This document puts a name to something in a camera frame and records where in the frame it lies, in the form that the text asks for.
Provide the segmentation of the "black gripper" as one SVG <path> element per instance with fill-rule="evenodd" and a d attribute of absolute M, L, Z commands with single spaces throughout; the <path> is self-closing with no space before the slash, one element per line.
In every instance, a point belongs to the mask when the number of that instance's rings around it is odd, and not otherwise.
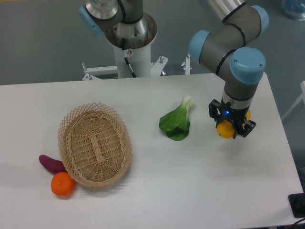
<path fill-rule="evenodd" d="M 250 100 L 235 100 L 222 98 L 221 103 L 213 99 L 209 103 L 209 116 L 218 124 L 231 123 L 234 129 L 233 139 L 238 135 L 247 137 L 255 128 L 256 122 L 246 120 Z"/>

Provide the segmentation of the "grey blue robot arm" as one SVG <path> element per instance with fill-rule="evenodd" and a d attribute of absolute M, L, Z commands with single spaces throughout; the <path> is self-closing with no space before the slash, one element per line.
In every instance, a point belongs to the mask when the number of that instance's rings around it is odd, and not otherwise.
<path fill-rule="evenodd" d="M 265 68 L 264 55 L 248 43 L 269 25 L 267 12 L 243 0 L 211 0 L 210 6 L 224 27 L 217 33 L 197 32 L 188 47 L 190 57 L 224 80 L 221 101 L 209 104 L 217 130 L 246 137 L 255 127 L 249 107 Z M 157 35 L 155 20 L 143 11 L 140 0 L 88 0 L 79 8 L 83 23 L 93 34 L 104 34 L 113 46 L 118 76 L 159 76 L 151 64 L 151 44 Z"/>

